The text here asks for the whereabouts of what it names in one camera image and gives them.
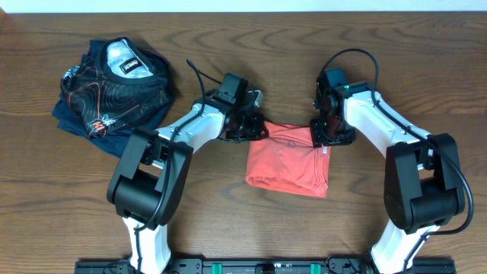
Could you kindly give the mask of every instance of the black mounting rail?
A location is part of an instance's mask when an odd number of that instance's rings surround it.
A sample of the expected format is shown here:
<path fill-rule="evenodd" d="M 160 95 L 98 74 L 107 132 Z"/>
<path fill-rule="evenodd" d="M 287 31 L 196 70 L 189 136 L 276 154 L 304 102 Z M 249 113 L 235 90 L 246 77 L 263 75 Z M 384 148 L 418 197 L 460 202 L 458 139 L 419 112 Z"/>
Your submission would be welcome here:
<path fill-rule="evenodd" d="M 174 260 L 166 274 L 374 274 L 358 257 L 331 256 L 327 260 Z M 75 274 L 133 274 L 128 260 L 78 262 Z M 453 260 L 414 260 L 408 274 L 456 274 Z"/>

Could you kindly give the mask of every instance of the wooden table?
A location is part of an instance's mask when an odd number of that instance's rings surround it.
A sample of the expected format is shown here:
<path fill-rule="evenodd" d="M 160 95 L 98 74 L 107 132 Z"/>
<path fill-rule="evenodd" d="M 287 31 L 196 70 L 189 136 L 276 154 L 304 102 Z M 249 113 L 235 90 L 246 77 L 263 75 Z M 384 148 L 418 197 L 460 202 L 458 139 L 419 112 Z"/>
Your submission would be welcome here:
<path fill-rule="evenodd" d="M 369 50 L 387 103 L 456 139 L 474 192 L 469 229 L 432 238 L 420 255 L 452 256 L 459 273 L 485 273 L 486 22 L 482 13 L 7 15 L 0 21 L 0 272 L 69 273 L 80 258 L 131 253 L 122 219 L 105 198 L 117 159 L 57 129 L 50 115 L 59 79 L 88 41 L 127 36 L 166 56 L 177 73 L 182 96 L 163 125 L 200 96 L 186 58 L 216 78 L 233 72 L 262 88 L 270 119 L 307 125 L 318 115 L 311 103 L 324 62 L 347 47 Z M 352 81 L 373 79 L 365 56 L 349 53 L 334 66 Z M 384 159 L 363 135 L 333 149 L 326 199 L 246 185 L 247 150 L 215 141 L 195 155 L 170 223 L 173 250 L 209 258 L 325 257 L 362 254 L 379 239 L 388 219 Z"/>

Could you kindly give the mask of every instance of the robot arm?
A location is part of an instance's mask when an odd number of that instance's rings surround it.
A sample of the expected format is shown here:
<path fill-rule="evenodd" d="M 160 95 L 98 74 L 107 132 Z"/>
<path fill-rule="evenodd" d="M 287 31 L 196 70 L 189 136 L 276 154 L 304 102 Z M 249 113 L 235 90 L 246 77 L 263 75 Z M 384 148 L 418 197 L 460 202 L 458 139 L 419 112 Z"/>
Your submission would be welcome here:
<path fill-rule="evenodd" d="M 465 208 L 463 186 L 424 140 L 417 139 L 374 105 L 367 82 L 349 84 L 343 70 L 330 69 L 317 79 L 315 107 L 320 118 L 311 121 L 315 146 L 350 145 L 355 129 L 362 132 L 386 158 L 384 203 L 390 220 L 379 242 L 371 249 L 371 265 L 378 273 L 397 273 L 410 252 L 407 267 L 418 252 L 415 244 L 426 231 L 436 231 Z M 456 143 L 448 134 L 431 135 L 417 128 L 382 101 L 377 101 L 399 123 L 433 142 L 459 164 Z M 419 179 L 418 170 L 434 170 L 434 176 Z"/>
<path fill-rule="evenodd" d="M 254 113 L 262 99 L 260 91 L 247 91 L 247 81 L 226 74 L 218 91 L 197 100 L 191 111 L 175 123 L 155 132 L 134 131 L 107 192 L 107 199 L 115 204 L 129 230 L 133 251 L 130 265 L 134 269 L 138 268 L 140 255 L 143 273 L 162 273 L 170 260 L 167 223 L 179 205 L 192 155 L 223 131 L 227 139 L 263 138 L 262 117 Z M 166 168 L 168 158 L 171 165 Z M 156 177 L 139 170 L 139 163 L 162 169 L 161 175 Z M 164 186 L 167 172 L 169 179 Z M 156 210 L 154 221 L 150 221 Z M 148 229 L 140 231 L 137 239 L 135 229 L 144 225 Z"/>

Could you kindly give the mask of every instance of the black cable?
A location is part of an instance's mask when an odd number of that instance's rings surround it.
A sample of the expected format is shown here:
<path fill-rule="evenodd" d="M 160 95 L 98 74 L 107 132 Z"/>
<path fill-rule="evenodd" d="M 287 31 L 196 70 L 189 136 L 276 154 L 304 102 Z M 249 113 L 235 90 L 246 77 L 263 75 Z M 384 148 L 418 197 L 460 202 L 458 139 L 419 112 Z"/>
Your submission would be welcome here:
<path fill-rule="evenodd" d="M 379 80 L 379 65 L 377 64 L 377 60 L 368 51 L 366 51 L 364 49 L 344 49 L 344 50 L 338 52 L 337 54 L 335 54 L 334 56 L 332 56 L 332 58 L 330 58 L 328 60 L 328 62 L 326 62 L 325 66 L 323 67 L 323 71 L 326 69 L 326 67 L 337 56 L 340 56 L 343 53 L 347 53 L 347 52 L 351 52 L 351 51 L 364 53 L 365 55 L 367 55 L 367 56 L 369 56 L 371 58 L 372 62 L 374 62 L 374 65 L 375 65 L 375 79 L 374 79 L 374 85 L 372 86 L 372 90 L 371 90 L 371 97 L 372 97 L 372 102 L 374 103 L 374 106 L 376 106 L 377 109 L 380 110 L 387 118 L 389 118 L 391 121 L 395 122 L 395 124 L 397 124 L 401 129 L 403 129 L 404 130 L 404 134 L 409 133 L 413 137 L 415 137 L 415 138 L 417 138 L 417 139 L 419 139 L 421 141 L 424 141 L 427 144 L 427 146 L 431 150 L 433 150 L 434 153 L 436 153 L 438 156 L 440 156 L 440 158 L 444 159 L 454 169 L 455 174 L 462 181 L 463 188 L 465 189 L 465 193 L 466 193 L 466 198 L 467 198 L 467 202 L 468 202 L 469 209 L 468 209 L 468 212 L 467 212 L 467 216 L 466 216 L 465 222 L 460 227 L 455 228 L 455 229 L 452 229 L 452 230 L 449 230 L 449 231 L 427 231 L 427 232 L 423 233 L 421 235 L 421 237 L 419 238 L 419 240 L 416 242 L 415 246 L 409 252 L 407 258 L 404 260 L 403 274 L 406 274 L 407 264 L 408 264 L 409 260 L 416 253 L 416 251 L 419 249 L 419 247 L 421 246 L 421 244 L 428 239 L 429 236 L 433 236 L 433 235 L 452 235 L 452 234 L 460 233 L 461 231 L 464 231 L 470 225 L 470 222 L 472 221 L 472 218 L 473 218 L 473 196 L 472 196 L 472 190 L 470 189 L 469 184 L 467 183 L 464 175 L 462 174 L 462 171 L 450 159 L 450 157 L 448 157 L 445 153 L 443 153 L 443 151 L 438 146 L 436 146 L 435 144 L 433 144 L 431 141 L 429 141 L 428 139 L 424 138 L 423 136 L 420 136 L 416 132 L 413 132 L 411 130 L 411 126 L 404 126 L 400 121 L 398 121 L 394 116 L 392 116 L 390 113 L 388 113 L 380 105 L 380 101 L 377 100 L 377 98 L 375 97 L 375 91 L 377 90 L 377 82 Z"/>
<path fill-rule="evenodd" d="M 213 81 L 213 82 L 215 82 L 215 83 L 217 83 L 217 84 L 221 84 L 221 82 L 220 82 L 219 80 L 217 80 L 217 79 L 215 79 L 215 78 L 213 78 L 213 77 L 208 76 L 206 73 L 204 73 L 204 72 L 200 71 L 199 69 L 198 69 L 198 73 L 199 73 L 200 75 L 205 76 L 205 77 L 206 77 L 208 80 L 211 80 L 211 81 Z"/>
<path fill-rule="evenodd" d="M 349 261 L 350 266 L 353 268 L 353 271 L 355 271 L 355 273 L 354 273 L 354 274 L 360 274 L 360 273 L 358 272 L 358 270 L 355 268 L 355 266 L 353 266 L 352 261 L 351 261 L 349 258 L 347 258 L 347 260 Z"/>
<path fill-rule="evenodd" d="M 166 192 L 167 192 L 167 185 L 169 182 L 171 159 L 173 157 L 173 151 L 174 151 L 174 148 L 173 148 L 174 139 L 176 138 L 176 136 L 179 134 L 179 132 L 181 131 L 181 129 L 184 126 L 191 123 L 198 116 L 201 116 L 205 110 L 205 84 L 203 84 L 203 80 L 202 80 L 201 75 L 200 75 L 202 73 L 195 67 L 195 65 L 193 64 L 193 62 L 191 60 L 187 59 L 186 62 L 188 63 L 189 67 L 195 71 L 196 76 L 198 77 L 199 86 L 200 86 L 201 91 L 202 91 L 201 109 L 198 111 L 197 114 L 191 116 L 188 120 L 182 122 L 179 126 L 176 126 L 174 128 L 173 134 L 171 134 L 171 136 L 169 138 L 169 144 L 167 146 L 168 147 L 167 160 L 166 160 L 166 164 L 164 165 L 164 169 L 166 170 L 166 172 L 164 173 L 164 181 L 163 181 L 163 186 L 162 186 L 162 191 L 161 191 L 161 197 L 158 201 L 158 204 L 155 207 L 154 212 L 152 213 L 151 217 L 146 221 L 146 223 L 144 225 L 142 225 L 140 228 L 134 228 L 135 245 L 136 245 L 136 252 L 137 252 L 137 257 L 138 257 L 138 267 L 137 267 L 137 270 L 135 272 L 136 274 L 140 273 L 141 266 L 142 266 L 142 257 L 141 257 L 142 252 L 140 250 L 140 239 L 139 239 L 140 236 L 139 236 L 139 234 L 140 234 L 140 231 L 145 230 L 155 220 L 157 214 L 159 213 L 159 210 L 161 209 L 162 204 L 164 203 L 164 198 L 165 198 Z"/>
<path fill-rule="evenodd" d="M 222 141 L 222 142 L 231 142 L 231 140 L 228 140 L 228 139 L 223 139 L 222 137 L 217 137 L 216 138 L 218 141 Z"/>
<path fill-rule="evenodd" d="M 206 91 L 206 97 L 210 97 L 212 96 L 215 92 L 217 92 L 218 90 L 215 90 L 215 89 L 211 89 L 209 91 Z"/>

